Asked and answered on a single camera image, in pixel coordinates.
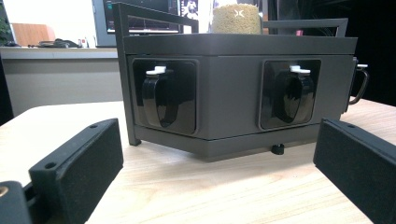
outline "black side handle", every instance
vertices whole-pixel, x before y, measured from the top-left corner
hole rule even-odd
[[[364,75],[364,80],[363,80],[363,83],[361,84],[361,89],[359,90],[359,92],[356,95],[356,97],[353,100],[349,101],[350,105],[356,104],[361,99],[361,97],[363,96],[364,92],[366,91],[367,85],[369,84],[370,75],[366,71],[366,67],[367,67],[367,64],[360,64],[360,63],[357,64],[357,66],[356,66],[355,74],[358,73],[358,72],[362,73]]]

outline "black rubber foot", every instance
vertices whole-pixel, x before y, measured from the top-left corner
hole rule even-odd
[[[134,139],[132,142],[129,143],[129,145],[131,145],[133,147],[137,147],[140,144],[142,144],[142,141],[140,139]]]
[[[283,144],[274,145],[271,151],[276,155],[283,155],[285,153],[285,146]]]

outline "glass jar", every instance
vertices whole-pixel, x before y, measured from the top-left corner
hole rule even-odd
[[[261,17],[254,0],[210,1],[209,33],[251,34],[262,33]]]

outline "white surface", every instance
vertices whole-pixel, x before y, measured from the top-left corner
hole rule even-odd
[[[94,46],[91,0],[3,0],[10,23],[47,24],[56,38],[78,42],[87,37]]]

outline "wooden table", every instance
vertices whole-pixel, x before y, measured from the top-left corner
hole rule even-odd
[[[122,102],[30,109],[0,127],[0,182],[92,123],[119,118],[124,168],[88,223],[371,223],[313,164],[315,143],[206,161],[170,147],[128,145]],[[361,100],[342,120],[396,144],[396,107]]]

